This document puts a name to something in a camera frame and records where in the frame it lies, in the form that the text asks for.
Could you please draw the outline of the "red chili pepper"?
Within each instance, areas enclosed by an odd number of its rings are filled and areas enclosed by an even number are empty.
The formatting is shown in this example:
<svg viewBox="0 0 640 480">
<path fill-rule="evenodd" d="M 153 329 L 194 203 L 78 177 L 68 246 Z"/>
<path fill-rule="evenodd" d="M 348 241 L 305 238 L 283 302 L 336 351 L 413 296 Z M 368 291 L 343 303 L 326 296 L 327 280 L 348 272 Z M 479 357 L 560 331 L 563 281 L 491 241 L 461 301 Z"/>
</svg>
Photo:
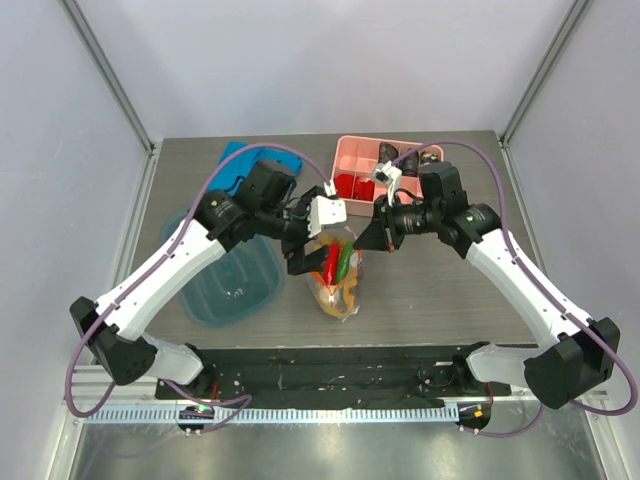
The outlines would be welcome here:
<svg viewBox="0 0 640 480">
<path fill-rule="evenodd" d="M 328 256 L 323 269 L 323 280 L 327 285 L 334 285 L 337 278 L 338 262 L 341 254 L 341 245 L 332 242 L 328 248 Z"/>
</svg>

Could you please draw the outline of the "clear zip bag orange zipper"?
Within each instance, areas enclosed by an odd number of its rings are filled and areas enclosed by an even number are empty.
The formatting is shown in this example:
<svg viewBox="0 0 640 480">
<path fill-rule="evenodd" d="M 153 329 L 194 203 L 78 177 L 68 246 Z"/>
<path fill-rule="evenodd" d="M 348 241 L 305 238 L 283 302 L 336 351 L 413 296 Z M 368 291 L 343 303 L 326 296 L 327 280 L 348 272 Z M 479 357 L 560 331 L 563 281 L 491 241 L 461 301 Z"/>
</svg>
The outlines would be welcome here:
<svg viewBox="0 0 640 480">
<path fill-rule="evenodd" d="M 305 248 L 308 254 L 329 248 L 321 270 L 307 274 L 306 278 L 321 310 L 341 322 L 357 314 L 360 308 L 362 253 L 355 249 L 355 240 L 354 230 L 346 226 L 325 231 Z"/>
</svg>

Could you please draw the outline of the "green chili pepper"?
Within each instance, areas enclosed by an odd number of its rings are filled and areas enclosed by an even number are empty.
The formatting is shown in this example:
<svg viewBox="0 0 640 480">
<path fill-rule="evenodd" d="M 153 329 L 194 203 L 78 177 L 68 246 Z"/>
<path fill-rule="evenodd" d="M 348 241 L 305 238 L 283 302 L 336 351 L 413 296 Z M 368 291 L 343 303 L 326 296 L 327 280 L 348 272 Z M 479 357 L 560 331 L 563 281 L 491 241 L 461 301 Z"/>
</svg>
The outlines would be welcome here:
<svg viewBox="0 0 640 480">
<path fill-rule="evenodd" d="M 351 257 L 353 255 L 353 243 L 347 242 L 345 243 L 340 252 L 340 256 L 338 259 L 337 267 L 336 267 L 336 275 L 335 275 L 335 283 L 339 284 L 342 282 L 349 273 L 351 268 Z"/>
</svg>

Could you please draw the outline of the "orange ginger-like food piece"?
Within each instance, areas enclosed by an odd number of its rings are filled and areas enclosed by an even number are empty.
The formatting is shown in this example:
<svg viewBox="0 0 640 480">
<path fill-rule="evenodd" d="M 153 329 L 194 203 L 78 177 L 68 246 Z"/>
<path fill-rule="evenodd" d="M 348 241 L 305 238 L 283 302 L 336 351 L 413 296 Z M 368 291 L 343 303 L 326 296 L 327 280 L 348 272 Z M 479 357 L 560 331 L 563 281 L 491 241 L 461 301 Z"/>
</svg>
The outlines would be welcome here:
<svg viewBox="0 0 640 480">
<path fill-rule="evenodd" d="M 338 238 L 328 237 L 324 246 L 337 242 L 342 246 L 347 242 Z M 354 249 L 351 257 L 351 268 L 346 278 L 339 284 L 327 285 L 322 277 L 323 271 L 317 277 L 317 301 L 325 313 L 335 318 L 346 318 L 357 310 L 356 289 L 358 285 L 360 255 Z"/>
</svg>

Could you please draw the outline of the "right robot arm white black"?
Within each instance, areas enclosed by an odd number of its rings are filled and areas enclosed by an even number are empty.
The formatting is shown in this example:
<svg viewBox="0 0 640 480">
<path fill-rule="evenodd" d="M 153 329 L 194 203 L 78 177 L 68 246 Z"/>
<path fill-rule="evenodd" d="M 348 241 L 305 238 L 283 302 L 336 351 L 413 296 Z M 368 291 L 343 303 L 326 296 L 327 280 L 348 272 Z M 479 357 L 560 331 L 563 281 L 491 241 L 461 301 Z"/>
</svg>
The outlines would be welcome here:
<svg viewBox="0 0 640 480">
<path fill-rule="evenodd" d="M 532 332 L 533 348 L 484 344 L 451 371 L 457 391 L 472 395 L 486 383 L 529 389 L 546 407 L 559 409 L 611 377 L 620 330 L 609 318 L 595 321 L 567 300 L 504 234 L 499 216 L 471 205 L 459 172 L 448 162 L 419 170 L 422 197 L 410 204 L 378 197 L 358 250 L 398 250 L 408 235 L 434 233 L 482 272 Z"/>
</svg>

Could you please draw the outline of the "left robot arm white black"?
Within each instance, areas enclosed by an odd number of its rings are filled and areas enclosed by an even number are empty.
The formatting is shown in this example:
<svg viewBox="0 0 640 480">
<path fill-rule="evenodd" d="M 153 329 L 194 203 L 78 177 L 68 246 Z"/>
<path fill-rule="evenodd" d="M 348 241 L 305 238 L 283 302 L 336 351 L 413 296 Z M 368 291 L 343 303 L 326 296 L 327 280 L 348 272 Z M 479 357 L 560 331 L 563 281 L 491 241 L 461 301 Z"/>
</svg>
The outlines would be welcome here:
<svg viewBox="0 0 640 480">
<path fill-rule="evenodd" d="M 190 398 L 205 397 L 213 375 L 198 350 L 147 334 L 161 308 L 207 266 L 237 245 L 264 236 L 280 241 L 291 275 L 321 270 L 325 247 L 306 244 L 323 230 L 345 222 L 346 206 L 335 186 L 316 186 L 290 198 L 295 177 L 282 165 L 256 163 L 232 193 L 205 193 L 170 238 L 133 274 L 97 300 L 78 298 L 70 313 L 99 364 L 117 385 L 149 375 L 177 383 Z"/>
</svg>

